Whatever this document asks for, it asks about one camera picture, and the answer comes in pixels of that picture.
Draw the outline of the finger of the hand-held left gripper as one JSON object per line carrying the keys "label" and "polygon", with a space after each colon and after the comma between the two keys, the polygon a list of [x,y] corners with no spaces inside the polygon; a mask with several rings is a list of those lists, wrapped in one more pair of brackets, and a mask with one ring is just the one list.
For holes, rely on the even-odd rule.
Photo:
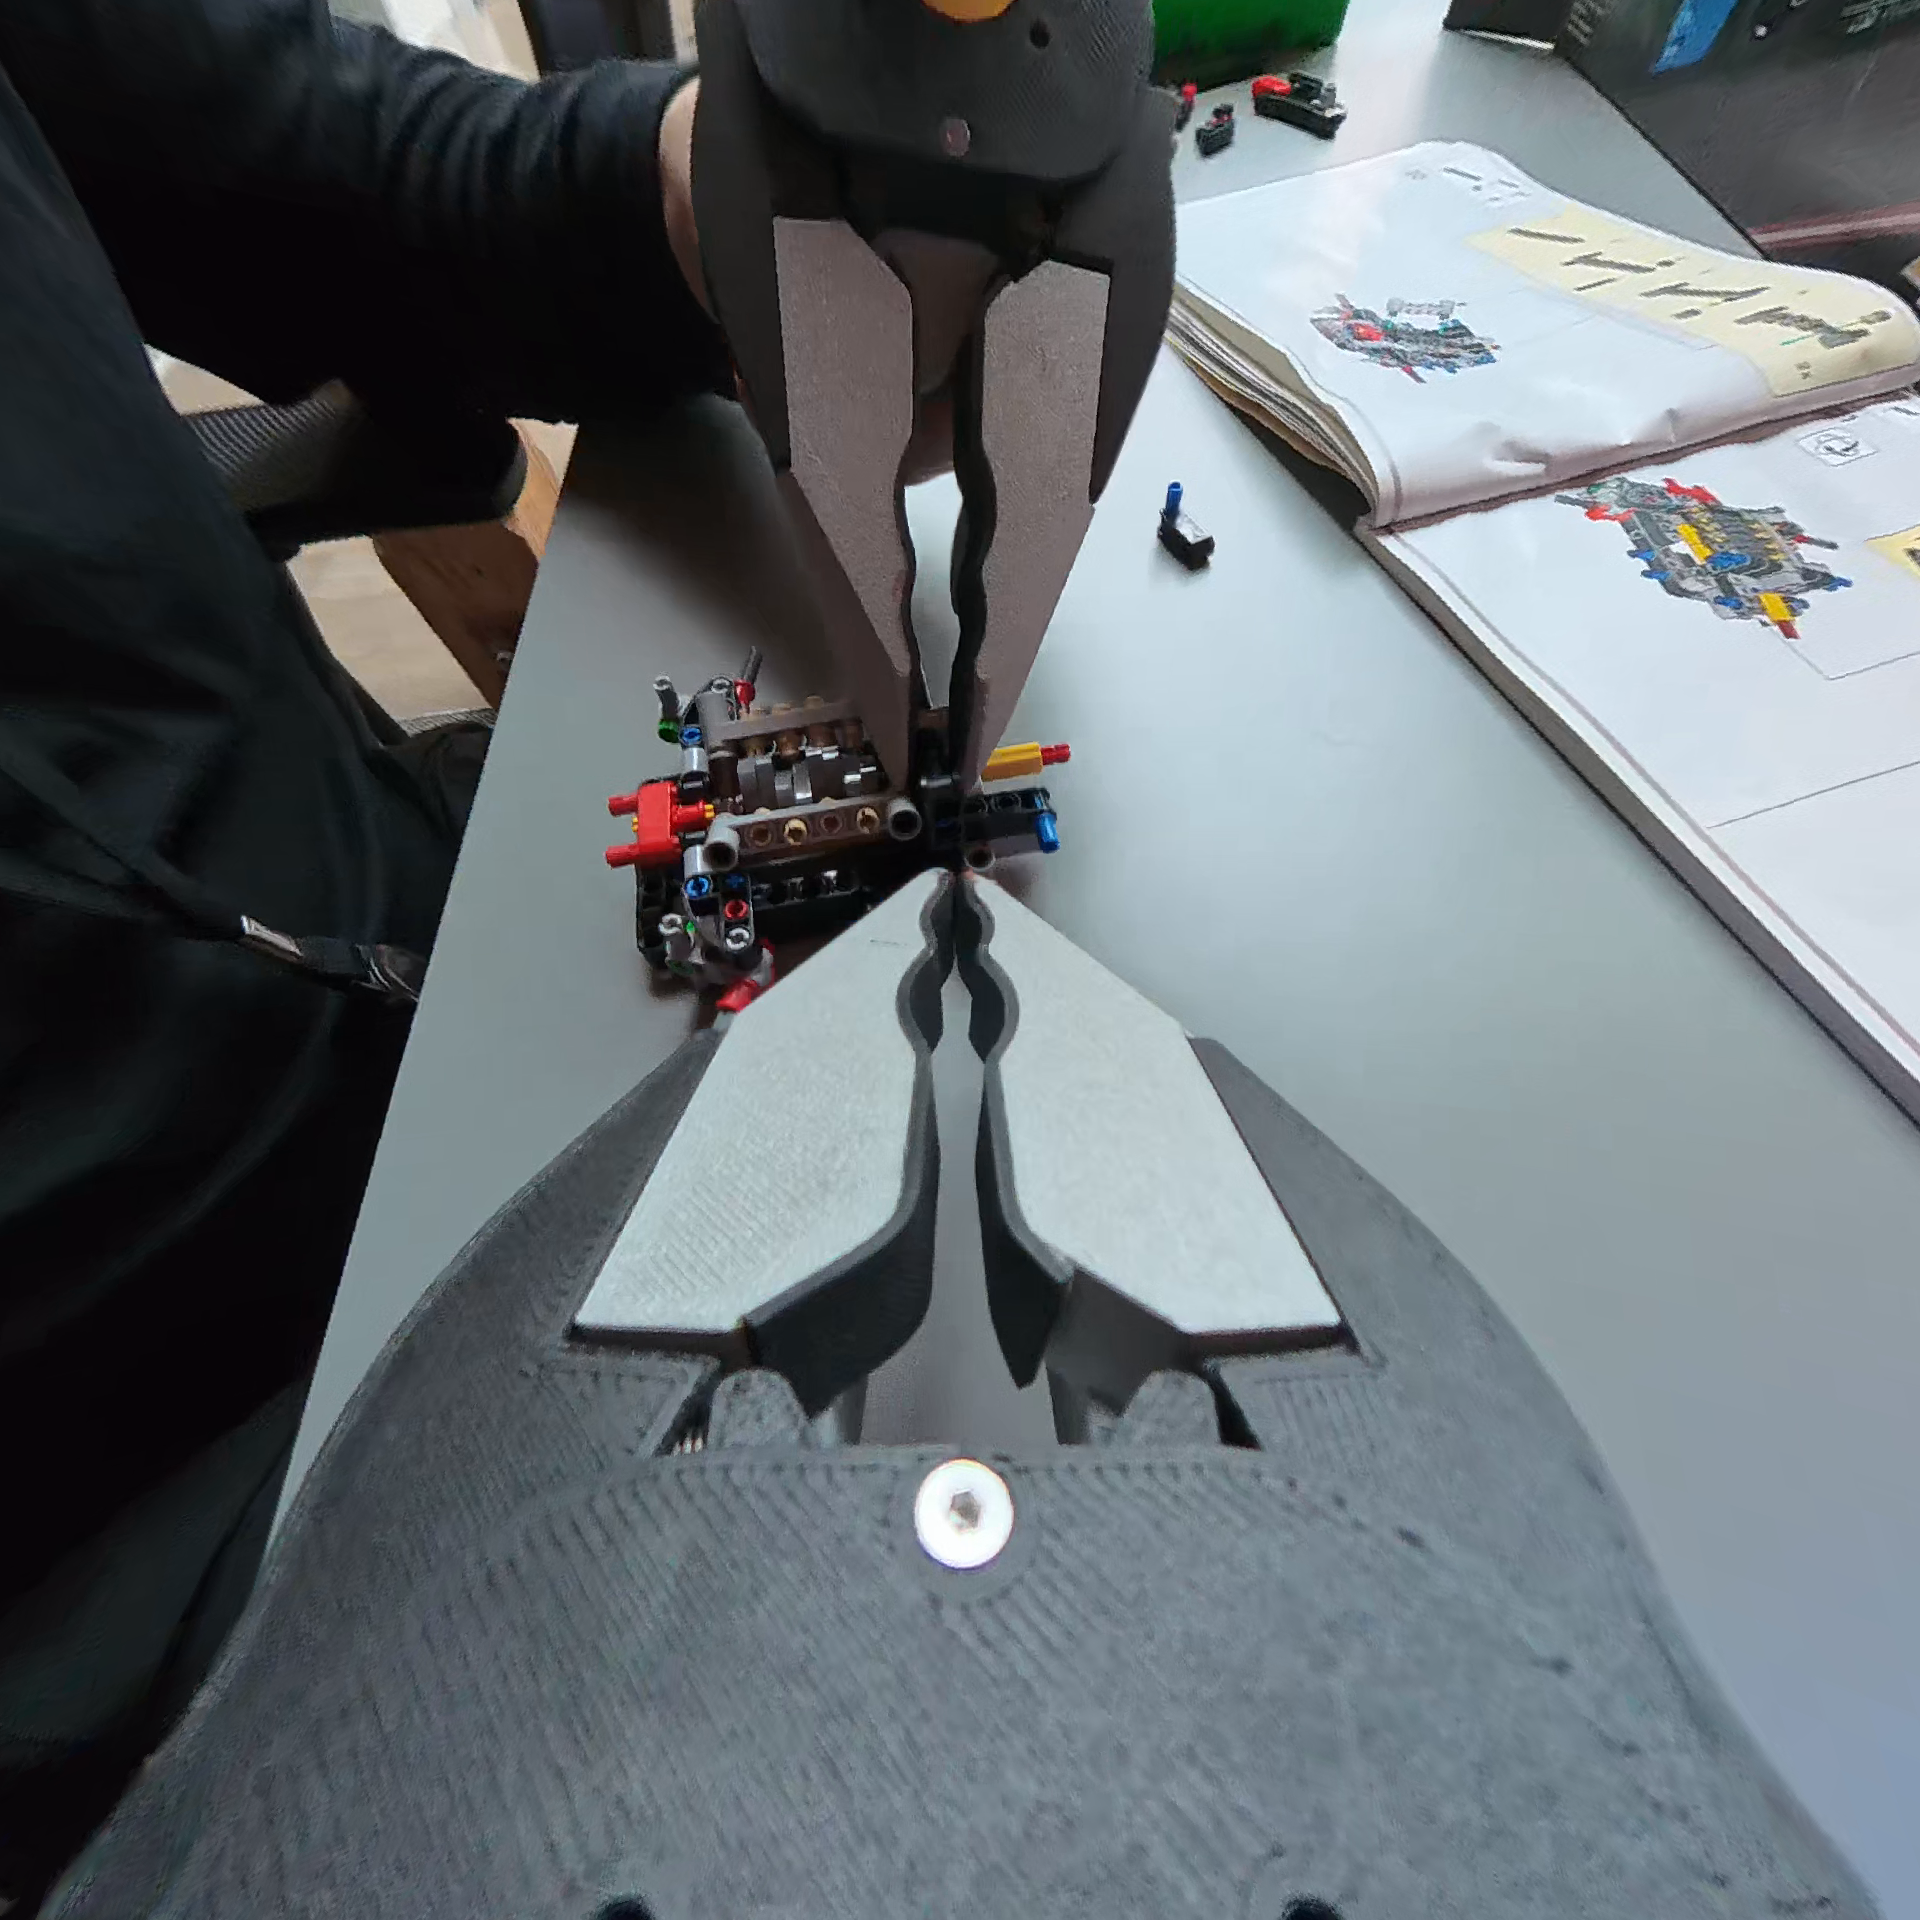
{"label": "finger of the hand-held left gripper", "polygon": [[984,538],[968,581],[951,718],[956,776],[984,781],[1091,530],[1107,273],[1044,262],[979,326],[979,402],[963,503]]}
{"label": "finger of the hand-held left gripper", "polygon": [[889,782],[910,782],[917,645],[903,530],[912,300],[842,220],[775,219],[785,474],[841,693]]}

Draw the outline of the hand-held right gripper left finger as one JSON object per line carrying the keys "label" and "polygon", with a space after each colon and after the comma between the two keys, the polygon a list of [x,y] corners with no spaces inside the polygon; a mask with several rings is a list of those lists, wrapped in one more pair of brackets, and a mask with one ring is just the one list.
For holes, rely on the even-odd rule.
{"label": "hand-held right gripper left finger", "polygon": [[907,1346],[930,1304],[951,929],[952,881],[912,876],[700,1037],[575,1334],[775,1372],[810,1416]]}

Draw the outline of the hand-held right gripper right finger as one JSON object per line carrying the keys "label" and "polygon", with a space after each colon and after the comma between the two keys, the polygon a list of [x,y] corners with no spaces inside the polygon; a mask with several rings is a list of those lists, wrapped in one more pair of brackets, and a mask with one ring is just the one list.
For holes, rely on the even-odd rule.
{"label": "hand-held right gripper right finger", "polygon": [[1186,1029],[1001,884],[956,884],[984,1061],[972,1180],[1018,1384],[1331,1347],[1345,1318]]}

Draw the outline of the multicoloured lego assembly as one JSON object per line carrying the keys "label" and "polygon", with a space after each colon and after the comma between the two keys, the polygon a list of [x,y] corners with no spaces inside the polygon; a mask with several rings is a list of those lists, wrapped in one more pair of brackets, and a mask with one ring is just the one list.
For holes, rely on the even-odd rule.
{"label": "multicoloured lego assembly", "polygon": [[660,676],[655,737],[678,766],[609,800],[637,876],[637,951],[661,981],[735,1015],[781,976],[785,947],[825,940],[919,872],[984,872],[1057,854],[1044,776],[1068,742],[1007,742],[963,787],[948,718],[912,716],[907,772],[884,768],[851,698],[755,698],[758,651],[684,693]]}

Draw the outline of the person's left forearm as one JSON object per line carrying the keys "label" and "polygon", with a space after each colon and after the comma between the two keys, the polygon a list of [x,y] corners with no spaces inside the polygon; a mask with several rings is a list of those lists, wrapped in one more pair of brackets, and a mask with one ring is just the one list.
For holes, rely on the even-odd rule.
{"label": "person's left forearm", "polygon": [[313,2],[100,23],[65,169],[152,346],[259,399],[341,382],[540,421],[718,394],[660,210],[672,64],[534,83]]}

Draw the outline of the open lego instruction booklet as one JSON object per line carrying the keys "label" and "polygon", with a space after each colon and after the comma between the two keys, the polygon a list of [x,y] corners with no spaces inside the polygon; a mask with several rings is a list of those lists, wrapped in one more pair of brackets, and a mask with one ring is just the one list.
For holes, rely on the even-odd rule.
{"label": "open lego instruction booklet", "polygon": [[1465,140],[1186,200],[1166,337],[1918,1115],[1918,315]]}

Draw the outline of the dark lego set box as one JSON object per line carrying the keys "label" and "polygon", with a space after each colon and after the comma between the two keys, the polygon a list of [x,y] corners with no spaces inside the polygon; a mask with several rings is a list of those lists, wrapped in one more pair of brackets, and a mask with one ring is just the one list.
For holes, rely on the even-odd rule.
{"label": "dark lego set box", "polygon": [[1756,251],[1918,293],[1918,2],[1451,2],[1549,45]]}

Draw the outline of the person's left hand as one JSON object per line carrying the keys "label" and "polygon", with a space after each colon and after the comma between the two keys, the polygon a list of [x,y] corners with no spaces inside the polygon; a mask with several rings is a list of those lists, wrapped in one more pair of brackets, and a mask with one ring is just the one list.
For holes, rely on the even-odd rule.
{"label": "person's left hand", "polygon": [[660,172],[660,210],[665,246],[672,262],[685,280],[685,290],[711,317],[711,300],[707,287],[704,268],[704,242],[694,208],[694,132],[695,132],[695,106],[700,106],[700,79],[684,79],[661,118],[655,135],[655,172]]}

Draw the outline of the green box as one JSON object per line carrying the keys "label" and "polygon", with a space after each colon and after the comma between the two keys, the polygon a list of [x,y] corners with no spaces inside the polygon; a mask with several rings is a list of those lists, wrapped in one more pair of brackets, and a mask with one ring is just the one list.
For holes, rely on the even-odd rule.
{"label": "green box", "polygon": [[1331,48],[1349,2],[1150,2],[1150,14],[1153,83],[1214,88],[1279,70],[1281,57]]}

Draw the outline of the brown wooden table leg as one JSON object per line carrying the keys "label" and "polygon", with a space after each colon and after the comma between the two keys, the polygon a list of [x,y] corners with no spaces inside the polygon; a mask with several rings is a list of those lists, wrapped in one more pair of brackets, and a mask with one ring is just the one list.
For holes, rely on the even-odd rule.
{"label": "brown wooden table leg", "polygon": [[383,570],[488,710],[500,710],[509,688],[578,426],[514,421],[514,435],[526,474],[504,518],[373,537]]}

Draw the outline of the black office chair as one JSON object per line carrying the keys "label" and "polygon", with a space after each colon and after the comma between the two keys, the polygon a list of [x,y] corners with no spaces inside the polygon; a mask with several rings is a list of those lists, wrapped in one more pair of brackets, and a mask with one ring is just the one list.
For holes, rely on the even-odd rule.
{"label": "black office chair", "polygon": [[321,542],[500,521],[529,470],[504,417],[389,417],[341,382],[293,406],[249,402],[180,421],[278,566]]}

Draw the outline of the person's body in black clothing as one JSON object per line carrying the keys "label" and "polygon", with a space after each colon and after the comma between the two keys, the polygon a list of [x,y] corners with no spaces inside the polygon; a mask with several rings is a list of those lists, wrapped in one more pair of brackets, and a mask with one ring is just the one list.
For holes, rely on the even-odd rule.
{"label": "person's body in black clothing", "polygon": [[5,2],[16,1904],[249,1599],[408,1041],[401,1006],[249,947],[240,920],[432,955],[485,753],[373,716],[167,402],[65,169],[109,40],[66,8]]}

